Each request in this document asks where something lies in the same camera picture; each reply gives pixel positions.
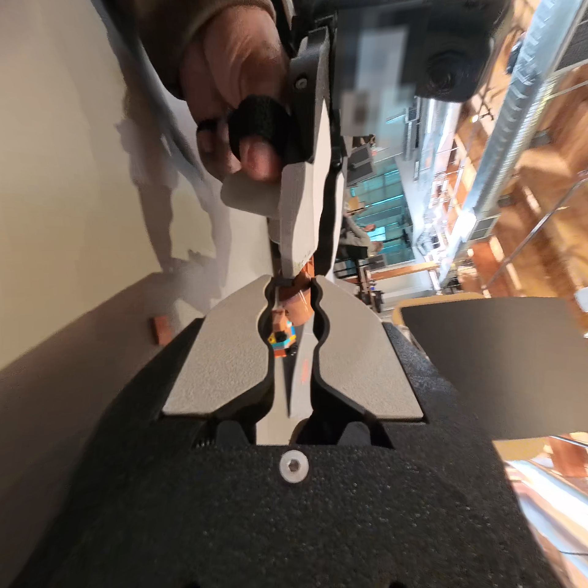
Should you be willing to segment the person's left hand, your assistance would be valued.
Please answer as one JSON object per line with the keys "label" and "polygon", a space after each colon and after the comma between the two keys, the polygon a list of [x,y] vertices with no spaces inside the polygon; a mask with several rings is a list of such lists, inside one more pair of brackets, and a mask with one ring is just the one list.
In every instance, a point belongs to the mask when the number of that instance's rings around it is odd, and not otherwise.
{"label": "person's left hand", "polygon": [[288,70],[274,18],[258,6],[223,9],[187,46],[180,86],[197,124],[202,164],[218,180],[241,169],[253,180],[281,179],[281,158],[259,136],[244,138],[240,157],[234,156],[226,118],[249,96],[268,96],[285,107]]}

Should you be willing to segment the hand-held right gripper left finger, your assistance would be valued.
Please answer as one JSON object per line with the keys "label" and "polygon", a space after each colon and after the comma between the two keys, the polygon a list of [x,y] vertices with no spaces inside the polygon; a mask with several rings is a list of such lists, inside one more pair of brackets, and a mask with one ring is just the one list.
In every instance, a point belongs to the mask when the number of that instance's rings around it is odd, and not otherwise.
{"label": "hand-held right gripper left finger", "polygon": [[196,417],[216,429],[235,422],[255,445],[256,425],[273,403],[267,342],[273,277],[262,275],[221,300],[204,318],[164,403],[166,417]]}

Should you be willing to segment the brown grey brick assembly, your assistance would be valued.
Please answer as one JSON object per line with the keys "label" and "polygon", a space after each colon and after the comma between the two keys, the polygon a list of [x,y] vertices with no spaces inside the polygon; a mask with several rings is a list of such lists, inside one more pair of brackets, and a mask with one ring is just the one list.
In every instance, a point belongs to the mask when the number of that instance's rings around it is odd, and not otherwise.
{"label": "brown grey brick assembly", "polygon": [[311,292],[314,278],[314,259],[311,256],[290,285],[280,285],[277,289],[278,305],[283,307],[294,327],[304,326],[315,313]]}

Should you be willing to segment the small brown tile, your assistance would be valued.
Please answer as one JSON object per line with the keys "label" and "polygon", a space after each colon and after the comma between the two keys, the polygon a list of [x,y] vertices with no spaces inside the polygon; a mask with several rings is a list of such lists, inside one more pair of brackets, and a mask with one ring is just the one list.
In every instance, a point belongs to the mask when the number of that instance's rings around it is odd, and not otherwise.
{"label": "small brown tile", "polygon": [[153,316],[149,319],[153,341],[158,347],[166,347],[174,338],[171,320],[168,315]]}

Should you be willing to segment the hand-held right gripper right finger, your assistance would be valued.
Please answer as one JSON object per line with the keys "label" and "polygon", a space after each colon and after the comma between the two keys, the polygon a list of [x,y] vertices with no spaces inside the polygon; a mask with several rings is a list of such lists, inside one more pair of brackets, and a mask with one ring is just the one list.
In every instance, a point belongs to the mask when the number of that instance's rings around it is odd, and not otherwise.
{"label": "hand-held right gripper right finger", "polygon": [[324,276],[313,279],[311,415],[297,445],[392,445],[385,425],[420,424],[424,413],[384,324]]}

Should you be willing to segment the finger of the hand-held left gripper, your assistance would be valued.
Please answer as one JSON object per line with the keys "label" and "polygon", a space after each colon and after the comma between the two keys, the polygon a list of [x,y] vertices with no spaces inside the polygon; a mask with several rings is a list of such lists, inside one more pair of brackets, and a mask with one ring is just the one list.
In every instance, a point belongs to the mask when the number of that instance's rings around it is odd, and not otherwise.
{"label": "finger of the hand-held left gripper", "polygon": [[327,276],[332,271],[343,218],[343,193],[346,183],[347,159],[337,169],[329,169],[323,191],[323,207],[319,223],[316,249],[316,276]]}
{"label": "finger of the hand-held left gripper", "polygon": [[271,142],[284,163],[280,184],[257,181],[246,172],[223,181],[221,200],[230,208],[266,217],[277,226],[281,272],[294,279],[317,255],[332,265],[332,133],[328,98],[292,100],[289,114],[270,98],[248,98],[229,118],[231,146],[242,135]]}

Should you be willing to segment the person's left forearm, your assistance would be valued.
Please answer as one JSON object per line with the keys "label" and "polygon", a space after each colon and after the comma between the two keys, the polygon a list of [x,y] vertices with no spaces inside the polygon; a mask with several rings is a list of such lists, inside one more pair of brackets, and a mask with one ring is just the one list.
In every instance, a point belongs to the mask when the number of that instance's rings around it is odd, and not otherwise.
{"label": "person's left forearm", "polygon": [[223,10],[259,8],[276,21],[272,1],[99,1],[120,34],[132,46],[141,44],[166,90],[185,97],[179,67],[195,35]]}

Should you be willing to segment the silver air duct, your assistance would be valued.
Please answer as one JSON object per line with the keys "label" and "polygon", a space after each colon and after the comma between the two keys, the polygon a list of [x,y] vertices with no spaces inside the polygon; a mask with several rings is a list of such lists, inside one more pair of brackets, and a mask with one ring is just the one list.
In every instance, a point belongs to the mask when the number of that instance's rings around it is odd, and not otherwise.
{"label": "silver air duct", "polygon": [[511,75],[462,214],[440,263],[445,286],[477,225],[497,208],[515,165],[529,145],[548,100],[570,70],[587,63],[587,1],[542,1]]}

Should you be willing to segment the colourful striped brick model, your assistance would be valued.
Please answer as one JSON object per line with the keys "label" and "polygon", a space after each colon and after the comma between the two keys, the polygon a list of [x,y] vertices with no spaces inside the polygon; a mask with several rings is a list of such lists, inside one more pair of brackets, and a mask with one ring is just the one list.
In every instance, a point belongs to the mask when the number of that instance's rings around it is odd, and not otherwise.
{"label": "colourful striped brick model", "polygon": [[282,307],[272,310],[272,333],[268,342],[276,359],[294,356],[298,351],[295,327]]}

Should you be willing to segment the dark panel with plywood edge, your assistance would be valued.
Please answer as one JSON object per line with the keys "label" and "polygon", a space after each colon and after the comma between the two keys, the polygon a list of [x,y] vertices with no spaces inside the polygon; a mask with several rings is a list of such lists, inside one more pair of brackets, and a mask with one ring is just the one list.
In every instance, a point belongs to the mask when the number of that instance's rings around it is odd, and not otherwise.
{"label": "dark panel with plywood edge", "polygon": [[415,298],[392,321],[492,440],[587,432],[587,339],[562,299]]}

